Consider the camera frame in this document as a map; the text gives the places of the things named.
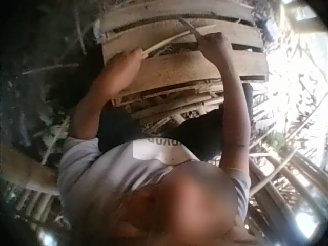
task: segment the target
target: white t-shirt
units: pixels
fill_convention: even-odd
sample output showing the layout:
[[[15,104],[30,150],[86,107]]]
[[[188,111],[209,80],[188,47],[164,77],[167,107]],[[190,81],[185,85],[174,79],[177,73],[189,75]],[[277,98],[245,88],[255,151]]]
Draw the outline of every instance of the white t-shirt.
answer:
[[[159,183],[173,169],[172,165],[190,160],[198,158],[178,141],[167,138],[135,140],[101,155],[98,138],[80,140],[68,137],[58,174],[64,213],[72,222],[90,199],[108,198],[114,196],[114,192],[119,196]],[[229,176],[238,194],[238,214],[245,220],[250,178],[237,170],[229,172]]]

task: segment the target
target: black pants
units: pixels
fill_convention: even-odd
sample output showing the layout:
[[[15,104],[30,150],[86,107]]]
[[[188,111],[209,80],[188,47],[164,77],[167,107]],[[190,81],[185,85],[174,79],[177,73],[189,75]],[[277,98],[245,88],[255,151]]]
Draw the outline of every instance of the black pants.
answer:
[[[243,84],[250,119],[252,119],[253,88]],[[223,107],[198,118],[186,120],[164,137],[177,140],[185,145],[200,160],[208,161],[221,153],[223,146]],[[147,138],[140,125],[122,108],[106,108],[100,116],[99,149],[106,152],[129,141]]]

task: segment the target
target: sunlight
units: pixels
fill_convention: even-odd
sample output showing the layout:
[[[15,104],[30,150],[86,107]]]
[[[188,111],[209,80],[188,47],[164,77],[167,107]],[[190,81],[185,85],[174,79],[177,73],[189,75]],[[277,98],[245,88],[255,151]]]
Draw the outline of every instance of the sunlight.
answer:
[[[317,223],[313,221],[313,216],[306,213],[299,213],[296,215],[296,222],[304,233],[305,237],[310,238],[317,227]]]

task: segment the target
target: wooden plank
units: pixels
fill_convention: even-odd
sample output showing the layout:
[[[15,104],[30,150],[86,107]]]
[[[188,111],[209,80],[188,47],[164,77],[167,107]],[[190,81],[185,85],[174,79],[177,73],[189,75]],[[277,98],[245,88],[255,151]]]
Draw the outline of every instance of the wooden plank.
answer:
[[[247,45],[262,48],[263,43],[256,28],[238,23],[226,22],[215,19],[187,19],[194,27],[203,27],[216,24],[213,28],[201,29],[203,35],[213,32],[222,32],[233,44]],[[136,48],[147,49],[152,45],[171,36],[182,33],[186,28],[177,20],[166,20],[138,26],[118,34],[110,33],[102,45],[105,60],[116,53]],[[193,35],[179,38],[173,43],[196,42]]]
[[[142,22],[151,18],[174,17],[175,15],[223,16],[252,21],[251,9],[235,3],[216,0],[157,0],[130,5],[109,12],[100,20],[101,32]]]
[[[239,76],[269,73],[263,53],[234,51],[233,61]],[[221,78],[218,69],[200,51],[183,52],[149,58],[141,66],[136,81],[118,97],[189,81]]]

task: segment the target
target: blade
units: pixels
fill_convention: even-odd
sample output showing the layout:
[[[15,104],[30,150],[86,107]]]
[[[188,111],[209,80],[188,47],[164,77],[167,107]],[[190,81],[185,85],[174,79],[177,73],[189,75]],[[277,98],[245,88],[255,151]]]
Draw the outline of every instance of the blade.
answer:
[[[202,35],[188,22],[186,22],[183,18],[180,16],[178,17],[178,20],[192,33],[195,35],[197,39],[202,38]]]

